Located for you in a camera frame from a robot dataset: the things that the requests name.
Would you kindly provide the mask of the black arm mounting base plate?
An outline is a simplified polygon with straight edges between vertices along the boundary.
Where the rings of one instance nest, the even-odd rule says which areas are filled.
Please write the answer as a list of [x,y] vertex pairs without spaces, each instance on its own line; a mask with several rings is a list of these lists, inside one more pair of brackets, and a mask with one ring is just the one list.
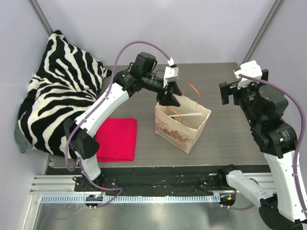
[[71,175],[76,192],[106,192],[122,196],[200,196],[217,190],[232,190],[226,175],[237,170],[233,164],[217,166],[169,166],[169,167],[115,167],[101,168],[101,175],[94,184],[88,182],[77,168],[68,172],[65,168],[48,167],[47,175]]

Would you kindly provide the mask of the white straw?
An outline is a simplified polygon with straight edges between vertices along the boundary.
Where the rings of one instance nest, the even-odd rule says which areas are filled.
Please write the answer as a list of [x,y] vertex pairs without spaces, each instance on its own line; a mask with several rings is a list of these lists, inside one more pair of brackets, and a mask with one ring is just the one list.
[[186,114],[174,114],[168,115],[169,117],[184,117],[184,116],[203,116],[202,113],[186,113]]

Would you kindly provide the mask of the brown paper takeout bag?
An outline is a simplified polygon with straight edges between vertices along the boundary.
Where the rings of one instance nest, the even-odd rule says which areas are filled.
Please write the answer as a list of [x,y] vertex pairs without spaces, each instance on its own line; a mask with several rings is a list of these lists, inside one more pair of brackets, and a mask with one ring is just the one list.
[[[184,89],[186,90],[188,86],[198,94],[197,101],[185,95],[176,95],[175,97],[180,102],[180,107],[161,106],[159,104],[155,106],[155,133],[187,154],[190,153],[200,137],[212,112],[200,104],[201,94],[191,83],[187,83]],[[202,113],[203,116],[168,116],[186,113]]]

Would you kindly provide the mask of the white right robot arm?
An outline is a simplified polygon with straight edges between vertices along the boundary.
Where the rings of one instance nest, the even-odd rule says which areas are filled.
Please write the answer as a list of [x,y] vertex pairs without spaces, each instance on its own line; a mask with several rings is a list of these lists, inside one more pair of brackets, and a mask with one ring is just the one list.
[[254,141],[263,153],[272,173],[275,190],[261,187],[230,164],[217,171],[217,185],[233,188],[244,195],[259,211],[272,230],[301,230],[307,222],[307,193],[299,166],[303,133],[283,120],[292,100],[285,90],[268,81],[264,69],[256,77],[235,72],[238,81],[219,85],[223,104],[233,96],[248,121]]

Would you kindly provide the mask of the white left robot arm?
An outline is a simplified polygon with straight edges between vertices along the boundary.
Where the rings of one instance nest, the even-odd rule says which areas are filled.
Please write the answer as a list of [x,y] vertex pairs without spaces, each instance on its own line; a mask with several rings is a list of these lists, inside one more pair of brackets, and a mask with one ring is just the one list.
[[179,69],[172,58],[167,63],[164,76],[159,78],[154,73],[157,65],[155,56],[139,53],[126,70],[115,74],[106,91],[93,105],[74,120],[68,118],[64,121],[67,138],[65,152],[75,152],[75,164],[82,171],[75,182],[86,190],[97,191],[102,188],[103,176],[96,156],[100,145],[94,137],[99,127],[121,104],[136,92],[146,89],[157,94],[156,100],[160,105],[180,106],[176,99],[176,96],[182,95],[177,85]]

